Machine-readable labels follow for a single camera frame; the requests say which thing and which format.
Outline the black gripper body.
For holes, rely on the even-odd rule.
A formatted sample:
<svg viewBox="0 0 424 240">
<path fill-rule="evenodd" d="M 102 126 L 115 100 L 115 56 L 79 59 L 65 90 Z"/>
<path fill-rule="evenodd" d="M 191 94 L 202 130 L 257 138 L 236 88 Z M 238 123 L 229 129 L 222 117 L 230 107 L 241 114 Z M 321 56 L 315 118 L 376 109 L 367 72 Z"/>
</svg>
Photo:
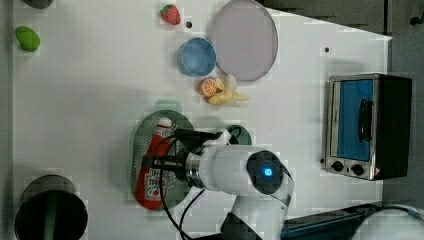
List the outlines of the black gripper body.
<svg viewBox="0 0 424 240">
<path fill-rule="evenodd" d="M 142 165 L 148 168 L 171 171 L 179 180 L 186 180 L 186 162 L 190 153 L 195 154 L 208 140 L 216 140 L 218 133 L 208 133 L 177 128 L 166 138 L 154 134 Z"/>
</svg>

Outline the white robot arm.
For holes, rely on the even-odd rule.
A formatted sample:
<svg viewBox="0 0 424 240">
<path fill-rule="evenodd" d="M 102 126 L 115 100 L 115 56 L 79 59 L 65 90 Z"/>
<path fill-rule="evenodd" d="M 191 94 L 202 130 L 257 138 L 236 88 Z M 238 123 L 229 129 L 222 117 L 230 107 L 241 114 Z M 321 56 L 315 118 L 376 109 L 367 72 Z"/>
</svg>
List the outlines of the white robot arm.
<svg viewBox="0 0 424 240">
<path fill-rule="evenodd" d="M 222 240 L 281 239 L 294 180 L 273 152 L 240 144 L 226 129 L 177 129 L 145 153 L 142 163 L 170 171 L 187 185 L 233 195 Z"/>
</svg>

